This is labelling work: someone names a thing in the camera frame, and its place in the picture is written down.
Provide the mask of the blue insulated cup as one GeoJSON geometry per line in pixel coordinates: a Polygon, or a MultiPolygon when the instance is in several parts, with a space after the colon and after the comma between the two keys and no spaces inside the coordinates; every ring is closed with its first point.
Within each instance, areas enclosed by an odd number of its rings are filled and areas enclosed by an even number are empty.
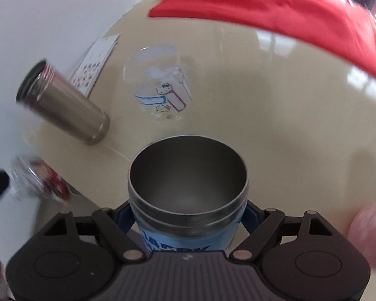
{"type": "Polygon", "coordinates": [[[128,170],[129,202],[149,252],[227,251],[244,215],[248,185],[239,153],[195,135],[146,146],[128,170]]]}

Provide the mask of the pink insulated cup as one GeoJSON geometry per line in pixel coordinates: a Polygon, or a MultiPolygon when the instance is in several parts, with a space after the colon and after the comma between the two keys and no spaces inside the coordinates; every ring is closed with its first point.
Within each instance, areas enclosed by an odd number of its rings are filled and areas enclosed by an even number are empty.
{"type": "Polygon", "coordinates": [[[349,227],[347,237],[370,266],[376,269],[376,204],[359,211],[349,227]]]}

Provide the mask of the tall stainless steel thermos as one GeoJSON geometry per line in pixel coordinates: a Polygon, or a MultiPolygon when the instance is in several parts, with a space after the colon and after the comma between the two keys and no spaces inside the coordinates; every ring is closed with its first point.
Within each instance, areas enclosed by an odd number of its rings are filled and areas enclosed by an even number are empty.
{"type": "Polygon", "coordinates": [[[45,59],[24,77],[16,102],[88,145],[97,144],[109,131],[110,119],[106,112],[45,59]]]}

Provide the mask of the sticker sheet paper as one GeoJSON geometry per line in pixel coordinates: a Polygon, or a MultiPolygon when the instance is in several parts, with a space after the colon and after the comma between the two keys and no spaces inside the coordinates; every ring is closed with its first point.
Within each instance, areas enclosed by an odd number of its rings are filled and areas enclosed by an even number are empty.
{"type": "Polygon", "coordinates": [[[84,96],[91,94],[105,63],[117,47],[118,39],[119,35],[98,39],[70,76],[70,83],[84,96]]]}

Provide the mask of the red cloth flag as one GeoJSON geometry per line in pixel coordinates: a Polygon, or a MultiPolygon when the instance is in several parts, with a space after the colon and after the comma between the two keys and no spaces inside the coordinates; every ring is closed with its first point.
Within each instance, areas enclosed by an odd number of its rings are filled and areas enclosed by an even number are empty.
{"type": "Polygon", "coordinates": [[[376,21],[340,0],[162,0],[151,18],[198,18],[272,31],[322,48],[376,78],[376,21]]]}

